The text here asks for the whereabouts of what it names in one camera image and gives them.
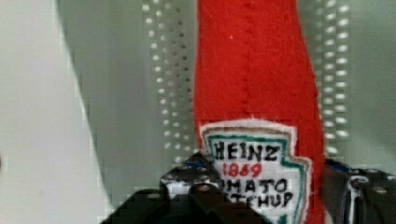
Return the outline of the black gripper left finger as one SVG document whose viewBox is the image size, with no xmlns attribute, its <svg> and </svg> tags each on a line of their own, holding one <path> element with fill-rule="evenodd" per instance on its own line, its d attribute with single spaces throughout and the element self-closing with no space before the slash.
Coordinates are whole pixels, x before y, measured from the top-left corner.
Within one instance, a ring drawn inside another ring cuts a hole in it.
<svg viewBox="0 0 396 224">
<path fill-rule="evenodd" d="M 197 152 L 133 194 L 100 224 L 269 224 L 246 203 L 221 191 L 219 173 Z"/>
</svg>

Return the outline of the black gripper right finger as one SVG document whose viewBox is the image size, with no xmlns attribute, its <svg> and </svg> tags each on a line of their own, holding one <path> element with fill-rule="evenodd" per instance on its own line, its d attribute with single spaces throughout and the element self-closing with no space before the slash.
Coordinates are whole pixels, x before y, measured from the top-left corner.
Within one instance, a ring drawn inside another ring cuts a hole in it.
<svg viewBox="0 0 396 224">
<path fill-rule="evenodd" d="M 395 176 L 327 159 L 321 199 L 333 224 L 396 224 Z"/>
</svg>

